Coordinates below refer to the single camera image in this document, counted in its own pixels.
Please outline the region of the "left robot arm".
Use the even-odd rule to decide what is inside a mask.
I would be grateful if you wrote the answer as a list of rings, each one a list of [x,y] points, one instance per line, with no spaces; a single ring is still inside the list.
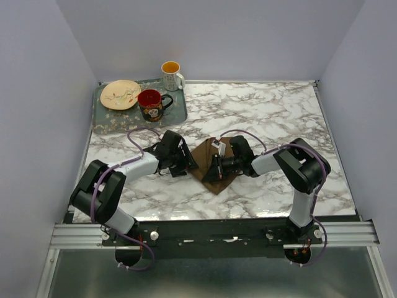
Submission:
[[[124,186],[164,169],[175,178],[199,167],[184,138],[171,130],[160,136],[159,142],[139,151],[136,157],[112,164],[92,161],[69,200],[92,223],[116,230],[117,239],[124,245],[133,244],[138,236],[138,221],[118,206]]]

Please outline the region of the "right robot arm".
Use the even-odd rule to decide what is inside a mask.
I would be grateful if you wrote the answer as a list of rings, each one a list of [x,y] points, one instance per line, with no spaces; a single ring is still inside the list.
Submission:
[[[230,139],[230,147],[232,157],[213,155],[202,182],[222,181],[232,174],[256,178],[281,170],[294,188],[285,235],[290,242],[300,243],[308,236],[314,223],[314,205],[319,190],[331,172],[329,163],[301,138],[261,155],[255,155],[248,141],[240,135]]]

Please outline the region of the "brown cloth napkin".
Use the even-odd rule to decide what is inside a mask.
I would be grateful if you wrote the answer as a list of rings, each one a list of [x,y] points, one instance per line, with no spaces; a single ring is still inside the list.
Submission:
[[[227,178],[213,183],[202,182],[204,175],[210,168],[212,156],[218,153],[218,149],[212,145],[214,139],[214,137],[208,138],[192,150],[191,154],[198,168],[190,169],[189,173],[196,180],[201,182],[211,193],[219,195],[219,193],[224,191],[236,179],[237,174],[230,174]]]

